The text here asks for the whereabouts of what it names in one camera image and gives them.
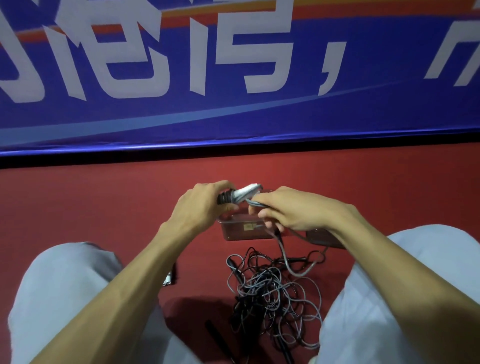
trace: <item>orange stripe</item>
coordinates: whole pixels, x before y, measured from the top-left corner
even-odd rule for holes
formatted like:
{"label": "orange stripe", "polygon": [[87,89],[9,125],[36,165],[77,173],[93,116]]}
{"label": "orange stripe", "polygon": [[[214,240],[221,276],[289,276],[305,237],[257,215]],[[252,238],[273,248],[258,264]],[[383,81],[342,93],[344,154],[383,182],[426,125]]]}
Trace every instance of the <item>orange stripe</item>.
{"label": "orange stripe", "polygon": [[[355,16],[405,16],[433,15],[458,16],[478,14],[473,11],[475,0],[296,0],[292,19],[348,18]],[[275,9],[275,1],[253,1],[212,6],[165,10],[162,12],[162,28],[189,26],[190,17],[204,25],[217,23],[219,12],[267,11]],[[58,26],[52,29],[63,33]],[[122,28],[116,25],[94,25],[96,34],[120,33]],[[43,29],[21,31],[17,33],[21,42],[36,43],[46,41]]]}

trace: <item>leg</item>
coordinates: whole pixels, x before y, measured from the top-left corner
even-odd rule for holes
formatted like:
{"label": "leg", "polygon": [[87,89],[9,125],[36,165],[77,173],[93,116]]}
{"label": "leg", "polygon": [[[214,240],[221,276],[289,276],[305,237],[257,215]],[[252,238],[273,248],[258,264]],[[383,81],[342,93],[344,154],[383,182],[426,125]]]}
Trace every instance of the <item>leg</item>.
{"label": "leg", "polygon": [[[480,244],[464,231],[427,225],[389,236],[443,279],[480,303]],[[422,363],[358,264],[320,331],[318,363]]]}
{"label": "leg", "polygon": [[[25,273],[8,317],[12,364],[33,360],[121,270],[113,253],[90,243],[57,245],[40,254]],[[137,362],[199,363],[166,327],[160,307],[138,343]]]}

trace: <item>blue banner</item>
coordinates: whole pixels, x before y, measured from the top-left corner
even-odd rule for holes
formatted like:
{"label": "blue banner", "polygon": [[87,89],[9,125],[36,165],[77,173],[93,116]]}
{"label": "blue banner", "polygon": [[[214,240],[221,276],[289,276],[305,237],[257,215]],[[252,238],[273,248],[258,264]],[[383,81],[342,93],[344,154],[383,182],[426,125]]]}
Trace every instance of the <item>blue banner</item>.
{"label": "blue banner", "polygon": [[479,131],[478,7],[0,0],[0,155]]}

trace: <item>cable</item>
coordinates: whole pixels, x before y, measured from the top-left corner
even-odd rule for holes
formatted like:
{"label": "cable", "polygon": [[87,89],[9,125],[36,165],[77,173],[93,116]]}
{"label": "cable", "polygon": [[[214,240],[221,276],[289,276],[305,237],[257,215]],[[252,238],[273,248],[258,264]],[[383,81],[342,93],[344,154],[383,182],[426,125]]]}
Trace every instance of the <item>cable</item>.
{"label": "cable", "polygon": [[[241,332],[246,337],[267,333],[273,345],[280,350],[278,339],[288,347],[301,345],[308,349],[318,349],[320,343],[309,343],[304,340],[305,323],[313,320],[323,320],[320,315],[322,296],[315,282],[305,275],[315,264],[325,261],[325,251],[312,251],[305,257],[287,258],[280,235],[276,236],[282,256],[272,259],[250,247],[245,256],[232,254],[227,258],[227,266],[232,270],[227,279],[228,288],[237,296],[233,315],[230,321],[234,332]],[[312,254],[318,253],[321,260],[311,261]],[[233,258],[241,259],[240,263]],[[298,269],[292,264],[302,263]],[[239,284],[234,290],[230,284],[232,275],[237,277]],[[306,292],[299,280],[309,280],[316,288],[319,303],[316,305],[307,299]],[[307,307],[314,308],[314,314],[307,314]],[[255,334],[252,322],[261,320],[262,330]]]}

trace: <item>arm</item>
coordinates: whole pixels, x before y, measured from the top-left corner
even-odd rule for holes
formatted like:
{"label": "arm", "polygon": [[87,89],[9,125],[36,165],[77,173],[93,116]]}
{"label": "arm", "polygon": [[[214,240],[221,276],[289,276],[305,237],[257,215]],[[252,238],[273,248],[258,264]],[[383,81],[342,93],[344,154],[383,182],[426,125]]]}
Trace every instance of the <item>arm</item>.
{"label": "arm", "polygon": [[275,222],[301,231],[325,228],[334,234],[370,277],[424,359],[478,360],[480,305],[382,235],[355,207],[287,187],[254,199],[272,207],[259,212],[268,225]]}
{"label": "arm", "polygon": [[158,292],[180,253],[233,204],[216,197],[228,181],[198,184],[178,201],[150,244],[37,355],[33,364],[123,363],[131,355]]}

